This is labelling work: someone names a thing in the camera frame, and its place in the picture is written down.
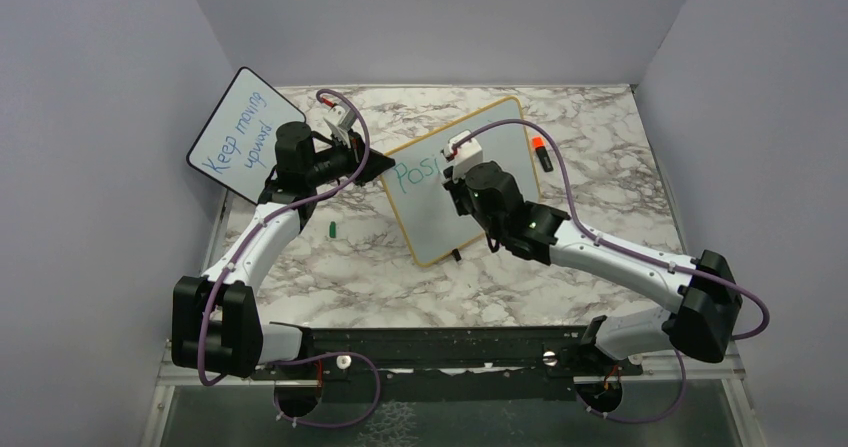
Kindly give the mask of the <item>yellow-framed whiteboard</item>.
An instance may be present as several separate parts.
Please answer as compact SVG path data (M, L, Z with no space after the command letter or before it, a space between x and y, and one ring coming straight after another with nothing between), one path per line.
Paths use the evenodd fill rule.
M395 165L381 175L381 181L419 266L432 265L484 236L471 217L457 215L449 193L442 187L443 171L448 167L442 149L465 131L521 116L519 99L504 97L387 153ZM510 173L524 199L540 200L536 155L523 126L504 125L475 139L482 146L483 159L496 161Z

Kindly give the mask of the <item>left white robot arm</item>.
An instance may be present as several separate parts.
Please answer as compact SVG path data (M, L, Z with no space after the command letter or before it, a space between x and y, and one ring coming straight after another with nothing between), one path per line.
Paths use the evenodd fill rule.
M276 164L246 230L201 276L184 276L173 289L171 358L196 369L204 386L274 362L290 377L310 372L315 353L302 342L303 329L261 321L256 292L320 202L394 164L372 148L366 127L325 137L288 122L278 128L274 150Z

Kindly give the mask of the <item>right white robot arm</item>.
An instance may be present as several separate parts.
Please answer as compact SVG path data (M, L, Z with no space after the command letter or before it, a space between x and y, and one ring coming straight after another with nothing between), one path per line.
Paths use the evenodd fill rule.
M672 255L583 233L567 212L524 199L494 161L460 178L453 173L444 170L443 186L457 213L483 229L491 251L586 272L655 302L653 309L593 319L576 350L585 371L600 374L629 356L667 349L706 363L724 359L742 307L728 286L734 278L724 256Z

